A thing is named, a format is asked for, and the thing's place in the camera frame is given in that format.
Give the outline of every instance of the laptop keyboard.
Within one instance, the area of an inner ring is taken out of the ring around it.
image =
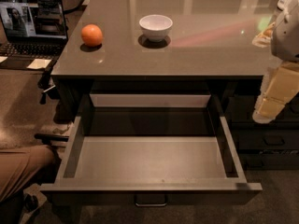
[[[37,44],[11,44],[6,43],[0,47],[0,56],[19,56],[38,59],[54,59],[60,56],[62,45],[37,45]]]

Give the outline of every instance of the drawer handle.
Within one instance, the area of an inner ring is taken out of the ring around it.
[[[137,195],[134,196],[135,205],[138,207],[165,207],[168,203],[167,195],[164,195],[164,203],[138,203]]]
[[[284,140],[280,136],[266,136],[263,138],[263,141],[268,145],[268,146],[283,146]]]

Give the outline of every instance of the paper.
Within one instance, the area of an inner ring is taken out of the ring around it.
[[[42,69],[46,68],[47,65],[50,63],[51,60],[45,60],[45,59],[34,59],[31,64],[27,66],[28,69]]]
[[[3,62],[3,61],[5,61],[6,59],[7,59],[6,56],[0,56],[0,63]]]

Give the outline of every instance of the floor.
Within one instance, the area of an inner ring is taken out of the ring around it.
[[[79,11],[68,15],[70,34],[79,16]],[[40,72],[0,70],[1,149],[40,145],[35,133],[69,134],[70,123],[64,120],[59,101],[48,98],[45,105],[39,103],[41,90],[36,83],[40,77]],[[64,148],[58,149],[63,156]],[[263,192],[246,205],[84,206],[77,223],[299,223],[299,170],[246,171],[246,177],[263,186]],[[24,210],[21,223],[71,223],[68,208],[49,203],[38,185],[26,192],[37,196],[39,207],[31,213]]]

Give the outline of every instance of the bowl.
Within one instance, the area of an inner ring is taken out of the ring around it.
[[[164,40],[172,27],[172,20],[163,15],[148,15],[139,21],[143,35],[153,42]]]

